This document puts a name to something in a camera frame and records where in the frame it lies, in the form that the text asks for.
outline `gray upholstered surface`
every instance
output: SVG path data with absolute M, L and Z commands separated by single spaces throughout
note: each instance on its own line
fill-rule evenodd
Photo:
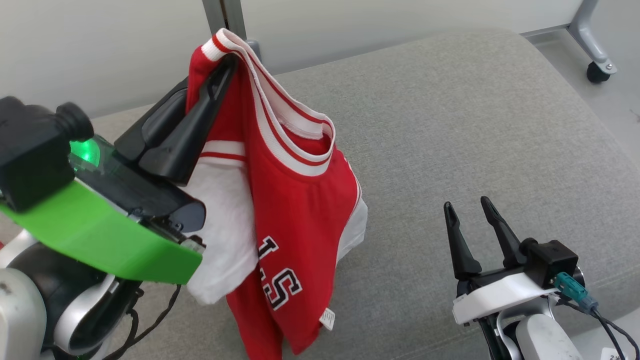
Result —
M 438 35 L 278 78 L 334 120 L 369 205 L 365 243 L 338 265 L 334 330 L 299 359 L 483 358 L 479 328 L 458 326 L 451 314 L 447 200 L 485 269 L 501 258 L 481 195 L 521 238 L 557 238 L 577 252 L 604 315 L 640 306 L 638 169 L 522 37 L 497 30 Z M 113 138 L 140 114 L 96 126 Z M 172 292 L 146 289 L 138 303 L 144 327 Z M 560 313 L 569 332 L 596 326 Z M 200 307 L 185 293 L 124 359 L 244 357 L 224 302 Z M 285 358 L 292 358 L 288 350 Z

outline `sticker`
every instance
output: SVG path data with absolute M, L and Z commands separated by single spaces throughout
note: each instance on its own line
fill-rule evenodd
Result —
M 327 330 L 333 330 L 333 322 L 335 321 L 335 313 L 328 307 L 324 310 L 322 316 L 320 316 L 320 322 L 327 328 Z
M 462 294 L 459 297 L 456 297 L 455 299 L 453 299 L 453 304 L 455 305 L 455 304 L 459 303 L 465 297 L 467 297 L 467 294 Z
M 625 356 L 624 360 L 629 360 L 629 356 L 626 352 L 622 352 Z M 618 351 L 614 348 L 605 347 L 602 349 L 602 355 L 600 355 L 600 360 L 622 360 L 620 359 L 620 355 L 618 355 Z

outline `black cable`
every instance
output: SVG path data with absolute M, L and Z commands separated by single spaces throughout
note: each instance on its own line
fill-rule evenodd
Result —
M 124 344 L 116 351 L 107 355 L 103 360 L 118 360 L 120 359 L 124 353 L 131 347 L 131 343 L 133 343 L 136 338 L 136 333 L 138 332 L 138 325 L 140 324 L 140 318 L 138 316 L 138 312 L 134 309 L 131 309 L 128 312 L 131 315 L 131 330 L 129 330 L 129 335 L 125 340 Z
M 616 339 L 616 336 L 613 334 L 613 332 L 611 331 L 611 328 L 609 328 L 609 325 L 607 325 L 607 323 L 604 321 L 604 319 L 602 318 L 602 316 L 600 315 L 598 310 L 592 309 L 591 310 L 591 314 L 593 314 L 593 317 L 598 319 L 598 321 L 600 322 L 600 324 L 604 328 L 604 331 L 606 331 L 607 335 L 609 335 L 609 339 L 611 339 L 611 342 L 613 343 L 613 346 L 616 347 L 616 351 L 618 352 L 618 355 L 620 356 L 620 359 L 621 360 L 625 360 L 625 355 L 622 352 L 622 349 L 620 348 L 620 344 L 618 344 L 618 340 Z
M 175 301 L 178 299 L 178 295 L 180 294 L 181 287 L 182 286 L 180 285 L 176 285 L 175 291 L 173 292 L 173 295 L 171 295 L 171 298 L 169 299 L 169 304 L 167 305 L 166 309 L 162 313 L 160 313 L 160 315 L 158 315 L 153 325 L 151 325 L 150 327 L 147 327 L 147 329 L 144 330 L 138 336 L 136 336 L 136 333 L 138 332 L 138 325 L 140 324 L 140 318 L 138 316 L 138 312 L 136 312 L 134 309 L 129 310 L 127 313 L 131 315 L 131 330 L 129 331 L 127 340 L 118 350 L 110 353 L 103 360 L 120 359 L 124 355 L 124 353 L 127 352 L 127 350 L 129 350 L 129 348 L 139 343 L 140 340 L 142 340 L 145 336 L 149 335 L 150 332 L 152 332 L 158 325 L 160 325 L 160 323 L 164 320 L 164 318 L 169 313 L 169 311 L 171 311 L 171 309 L 173 308 Z
M 558 301 L 558 304 L 560 305 L 565 305 L 568 306 L 574 310 L 580 311 L 581 313 L 585 314 L 585 315 L 591 315 L 594 318 L 596 317 L 594 314 L 589 314 L 587 313 L 585 310 L 581 309 L 579 306 L 574 305 L 564 299 L 560 299 Z M 624 337 L 627 338 L 627 340 L 629 341 L 629 343 L 631 344 L 631 346 L 634 347 L 634 350 L 636 351 L 636 360 L 640 360 L 640 348 L 638 347 L 638 344 L 634 341 L 634 339 L 631 337 L 631 335 L 629 335 L 626 331 L 624 331 L 623 329 L 621 329 L 619 326 L 617 326 L 616 324 L 614 324 L 612 321 L 607 320 L 606 318 L 603 318 L 602 316 L 600 316 L 600 318 L 602 320 L 604 320 L 604 322 L 611 326 L 615 331 L 618 331 L 620 334 L 624 335 Z
M 158 325 L 160 325 L 162 320 L 164 320 L 166 315 L 173 308 L 175 301 L 178 299 L 178 295 L 180 295 L 181 287 L 182 287 L 181 285 L 175 286 L 175 291 L 173 292 L 173 295 L 171 295 L 171 298 L 169 299 L 169 304 L 167 305 L 166 309 L 162 313 L 160 313 L 160 315 L 158 315 L 156 322 L 154 322 L 153 325 L 151 325 L 150 327 L 147 327 L 147 330 L 143 331 L 140 335 L 136 336 L 136 338 L 133 340 L 133 344 L 131 344 L 129 347 L 132 347 L 133 345 L 139 343 L 140 340 L 142 340 L 145 336 L 149 335 L 150 332 L 152 332 Z

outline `cable connector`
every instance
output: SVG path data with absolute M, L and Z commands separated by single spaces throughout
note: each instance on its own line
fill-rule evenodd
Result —
M 578 303 L 588 313 L 598 309 L 598 302 L 589 295 L 587 289 L 580 285 L 571 275 L 561 272 L 554 278 L 554 286 L 564 295 Z

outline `white trim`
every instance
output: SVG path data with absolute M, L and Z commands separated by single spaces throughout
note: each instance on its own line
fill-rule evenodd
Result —
M 369 208 L 364 200 L 362 200 L 362 197 L 359 197 L 340 235 L 338 254 L 335 260 L 336 265 L 351 249 L 358 246 L 364 240 L 368 215 Z
M 290 168 L 291 170 L 299 174 L 302 174 L 305 176 L 318 176 L 323 174 L 328 168 L 328 163 L 330 161 L 329 158 L 332 155 L 334 144 L 335 144 L 335 128 L 333 126 L 333 122 L 331 122 L 331 120 L 326 115 L 316 113 L 314 111 L 313 111 L 313 114 L 309 114 L 309 115 L 315 116 L 316 118 L 319 117 L 320 118 L 319 120 L 326 121 L 325 124 L 319 125 L 311 120 L 303 118 L 297 113 L 296 113 L 297 116 L 294 117 L 294 120 L 276 118 L 269 104 L 269 99 L 265 94 L 265 91 L 262 89 L 262 86 L 261 86 L 262 84 L 260 82 L 260 75 L 258 75 L 258 72 L 255 69 L 255 66 L 259 66 L 263 70 L 264 70 L 264 67 L 262 67 L 262 64 L 260 64 L 259 61 L 255 61 L 255 59 L 252 59 L 253 61 L 248 61 L 248 59 L 250 59 L 250 55 L 247 49 L 251 51 L 249 46 L 246 45 L 246 43 L 244 43 L 244 41 L 242 41 L 240 38 L 235 36 L 235 34 L 227 31 L 226 29 L 220 29 L 215 34 L 215 36 L 224 47 L 231 50 L 238 51 L 244 58 L 243 60 L 245 61 L 245 64 L 247 64 L 247 67 L 252 73 L 253 81 L 251 81 L 251 83 L 252 83 L 252 92 L 253 92 L 253 98 L 254 98 L 253 100 L 254 100 L 254 105 L 255 105 L 255 110 L 256 110 L 256 115 L 258 120 L 258 128 L 268 149 L 273 153 L 276 159 L 278 159 L 286 167 Z M 205 53 L 207 58 L 210 59 L 211 61 L 219 60 L 223 52 L 211 51 L 210 46 L 208 44 L 209 42 L 207 42 L 206 47 L 203 46 L 202 51 Z M 269 76 L 269 78 L 272 79 L 273 83 L 279 87 L 277 82 L 273 78 L 271 78 L 271 76 Z M 276 93 L 271 94 L 271 97 L 273 96 L 279 97 L 277 96 Z M 267 109 L 267 113 L 265 113 L 264 109 L 262 108 L 262 103 L 264 103 L 264 107 Z M 281 113 L 280 115 L 290 115 L 292 112 L 295 113 L 295 111 L 292 110 L 290 107 L 289 109 L 290 111 L 287 111 L 286 114 Z M 300 136 L 307 137 L 307 138 L 311 136 L 317 136 L 318 131 L 321 129 L 322 133 L 325 133 L 331 137 L 331 144 L 330 144 L 330 148 L 328 149 L 328 152 L 322 155 L 313 155 L 303 151 L 287 136 L 286 132 L 282 128 L 282 125 L 280 124 L 280 121 L 284 122 L 285 124 L 289 123 L 290 125 L 293 126 L 294 129 L 301 130 L 302 134 L 300 134 Z M 290 155 L 276 138 L 276 134 L 274 134 L 273 131 L 271 130 L 269 123 L 271 123 L 271 125 L 276 129 L 276 132 L 278 133 L 279 137 L 282 139 L 282 141 L 293 153 L 295 153 L 297 156 L 303 159 L 306 159 L 309 162 L 317 163 L 318 165 L 307 165 L 305 163 L 298 161 L 296 158 Z
M 227 140 L 211 140 L 204 144 L 202 152 L 219 152 L 221 154 L 244 156 L 244 143 Z
M 269 100 L 269 106 L 273 113 L 272 119 L 278 120 L 292 133 L 308 139 L 320 140 L 325 132 L 323 122 L 313 122 L 306 119 L 299 113 L 297 113 L 285 100 L 280 97 L 276 90 L 271 86 L 269 80 L 264 76 L 261 71 L 257 72 L 260 87 L 264 91 L 266 98 Z M 271 82 L 277 86 L 277 81 L 270 77 Z M 333 136 L 331 131 L 327 132 L 328 136 Z
M 347 163 L 347 165 L 349 165 L 349 170 L 351 171 L 351 173 L 353 174 L 353 179 L 355 179 L 356 181 L 356 203 L 353 206 L 353 210 L 352 212 L 356 211 L 356 208 L 358 207 L 358 203 L 362 200 L 362 187 L 360 187 L 360 182 L 358 181 L 358 177 L 356 176 L 355 172 L 353 172 L 353 168 L 351 167 L 351 163 L 347 160 L 347 158 L 344 158 L 344 161 Z
M 236 159 L 217 158 L 215 156 L 201 156 L 198 164 L 224 165 L 229 167 L 243 167 L 244 161 Z
M 209 39 L 203 46 L 200 47 L 200 50 L 207 57 L 207 59 L 211 61 L 218 61 L 224 55 L 222 51 L 218 49 L 216 44 L 213 43 L 213 37 Z

